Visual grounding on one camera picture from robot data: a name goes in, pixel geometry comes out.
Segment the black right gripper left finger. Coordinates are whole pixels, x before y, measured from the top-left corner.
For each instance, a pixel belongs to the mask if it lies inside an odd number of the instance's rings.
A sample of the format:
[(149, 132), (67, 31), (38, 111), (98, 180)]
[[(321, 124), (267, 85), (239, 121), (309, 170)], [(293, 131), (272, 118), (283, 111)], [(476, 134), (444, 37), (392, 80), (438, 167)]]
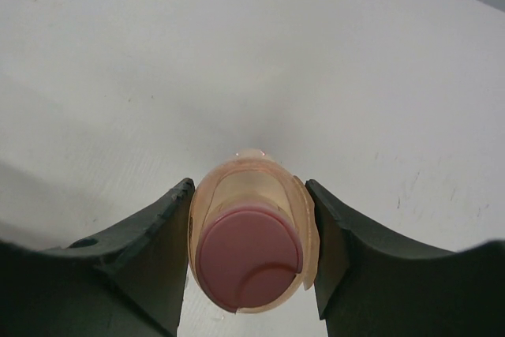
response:
[(194, 191), (183, 179), (153, 204), (66, 248), (2, 241), (2, 335), (176, 335)]

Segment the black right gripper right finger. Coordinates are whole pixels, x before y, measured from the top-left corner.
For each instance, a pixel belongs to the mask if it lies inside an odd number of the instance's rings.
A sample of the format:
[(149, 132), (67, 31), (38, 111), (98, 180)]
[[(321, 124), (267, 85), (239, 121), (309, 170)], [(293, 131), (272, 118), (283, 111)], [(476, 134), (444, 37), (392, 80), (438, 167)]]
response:
[(401, 235), (344, 204), (319, 182), (315, 280), (330, 336), (501, 336), (504, 244), (451, 252)]

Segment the orange bottle with pink cap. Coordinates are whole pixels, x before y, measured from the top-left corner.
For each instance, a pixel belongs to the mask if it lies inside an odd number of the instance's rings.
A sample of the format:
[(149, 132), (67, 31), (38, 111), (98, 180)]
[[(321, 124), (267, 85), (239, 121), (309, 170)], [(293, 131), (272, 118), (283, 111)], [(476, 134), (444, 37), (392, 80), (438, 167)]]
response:
[(260, 149), (202, 179), (189, 209), (188, 256), (208, 298), (230, 313), (262, 313), (314, 284), (315, 204), (301, 180)]

